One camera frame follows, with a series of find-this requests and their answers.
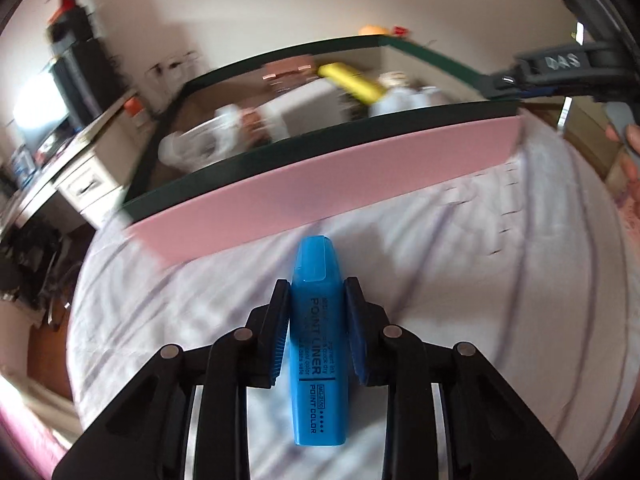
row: dark green edge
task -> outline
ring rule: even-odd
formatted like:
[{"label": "dark green edge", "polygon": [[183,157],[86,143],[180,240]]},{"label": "dark green edge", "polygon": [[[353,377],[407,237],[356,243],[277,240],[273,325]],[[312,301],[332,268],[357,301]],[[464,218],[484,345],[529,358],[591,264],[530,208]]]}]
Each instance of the dark green edge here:
[{"label": "dark green edge", "polygon": [[136,173],[124,197],[122,209],[132,222],[139,222],[206,192],[313,156],[413,131],[515,115],[516,104],[512,102],[479,102],[424,108],[390,116],[362,119],[241,153],[146,192],[150,173],[158,160],[160,140],[169,133],[169,127],[190,94],[233,76],[257,70],[265,63],[285,57],[328,54],[386,45],[430,63],[474,88],[478,79],[482,77],[480,73],[446,56],[389,36],[353,36],[301,44],[260,54],[260,56],[213,70],[188,82],[162,114],[156,131],[140,158]]}]

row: finger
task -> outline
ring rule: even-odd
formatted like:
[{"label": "finger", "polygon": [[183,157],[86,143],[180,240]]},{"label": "finger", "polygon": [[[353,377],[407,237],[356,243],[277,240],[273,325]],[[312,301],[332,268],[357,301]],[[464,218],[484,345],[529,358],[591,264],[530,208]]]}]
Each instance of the finger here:
[{"label": "finger", "polygon": [[627,189],[629,190],[629,195],[636,202],[640,202],[640,182],[630,182]]},{"label": "finger", "polygon": [[620,138],[618,137],[616,129],[612,126],[612,124],[606,127],[606,129],[604,130],[604,134],[607,136],[607,139],[613,140],[614,142],[620,142]]},{"label": "finger", "polygon": [[628,140],[631,147],[640,153],[640,126],[637,124],[630,124],[626,128],[626,140]]},{"label": "finger", "polygon": [[626,153],[620,155],[620,168],[622,168],[622,171],[631,182],[638,180],[638,167]]}]

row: pink box side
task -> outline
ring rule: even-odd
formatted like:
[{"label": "pink box side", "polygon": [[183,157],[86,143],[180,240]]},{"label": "pink box side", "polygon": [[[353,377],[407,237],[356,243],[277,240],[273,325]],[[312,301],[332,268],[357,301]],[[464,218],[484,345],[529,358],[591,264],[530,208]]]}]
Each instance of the pink box side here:
[{"label": "pink box side", "polygon": [[128,231],[165,265],[179,264],[501,164],[519,131],[514,116],[353,146],[210,191]]}]

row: yellow highlighter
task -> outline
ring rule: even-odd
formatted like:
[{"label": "yellow highlighter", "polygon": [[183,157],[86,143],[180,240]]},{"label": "yellow highlighter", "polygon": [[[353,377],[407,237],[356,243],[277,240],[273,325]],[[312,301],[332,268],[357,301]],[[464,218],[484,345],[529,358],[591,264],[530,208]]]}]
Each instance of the yellow highlighter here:
[{"label": "yellow highlighter", "polygon": [[318,75],[330,79],[367,106],[385,94],[385,89],[344,63],[329,63],[318,68]]}]

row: drawer handle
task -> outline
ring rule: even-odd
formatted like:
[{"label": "drawer handle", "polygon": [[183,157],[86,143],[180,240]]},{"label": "drawer handle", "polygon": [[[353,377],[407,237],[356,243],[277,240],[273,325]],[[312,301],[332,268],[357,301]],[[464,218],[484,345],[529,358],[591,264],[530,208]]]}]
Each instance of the drawer handle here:
[{"label": "drawer handle", "polygon": [[99,180],[97,180],[96,178],[92,178],[91,181],[86,186],[76,191],[76,196],[80,197],[90,189],[93,189],[96,186],[100,186],[100,184],[101,182]]}]

